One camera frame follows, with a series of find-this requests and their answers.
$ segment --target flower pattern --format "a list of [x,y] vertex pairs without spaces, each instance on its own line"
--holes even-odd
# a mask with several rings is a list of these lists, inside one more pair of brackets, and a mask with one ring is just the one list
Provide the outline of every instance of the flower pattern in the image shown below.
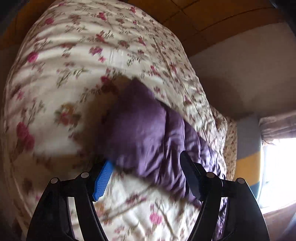
[[[71,179],[89,170],[100,123],[134,77],[219,152],[222,171],[223,154],[233,166],[223,149],[235,151],[235,125],[225,138],[226,119],[210,107],[171,31],[123,2],[57,1],[28,32],[5,88],[5,178],[22,227],[28,228],[53,176]],[[185,240],[199,214],[193,205],[120,170],[94,205],[109,240]]]

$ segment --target gray wall section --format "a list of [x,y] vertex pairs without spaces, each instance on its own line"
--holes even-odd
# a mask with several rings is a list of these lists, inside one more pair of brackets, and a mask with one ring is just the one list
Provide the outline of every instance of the gray wall section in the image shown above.
[[250,115],[237,122],[237,159],[261,150],[261,132],[257,116]]

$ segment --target floral curtain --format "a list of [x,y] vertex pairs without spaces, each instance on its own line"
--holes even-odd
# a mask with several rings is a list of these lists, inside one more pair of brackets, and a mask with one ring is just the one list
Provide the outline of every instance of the floral curtain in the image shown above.
[[271,143],[274,139],[296,137],[296,110],[291,112],[263,117],[259,121],[262,141]]

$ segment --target purple cloth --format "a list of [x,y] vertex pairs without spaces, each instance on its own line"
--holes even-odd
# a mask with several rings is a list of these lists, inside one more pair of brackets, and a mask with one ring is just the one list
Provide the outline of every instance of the purple cloth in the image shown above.
[[[217,153],[197,132],[140,81],[134,79],[107,116],[99,135],[99,152],[116,166],[163,187],[176,198],[201,207],[192,195],[180,166],[186,150],[194,162],[221,179]],[[221,200],[216,238],[223,229],[226,199]]]

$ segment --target floral bedspread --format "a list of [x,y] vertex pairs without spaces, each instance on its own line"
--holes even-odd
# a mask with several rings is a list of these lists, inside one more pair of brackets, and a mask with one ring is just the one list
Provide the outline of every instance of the floral bedspread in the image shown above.
[[[96,158],[98,123],[133,77],[177,110],[224,173],[225,131],[176,36],[114,0],[55,2],[28,32],[5,87],[1,139],[7,186],[26,233],[49,180],[75,178]],[[95,208],[109,240],[186,240],[199,210],[114,171]],[[83,240],[70,199],[76,238]]]

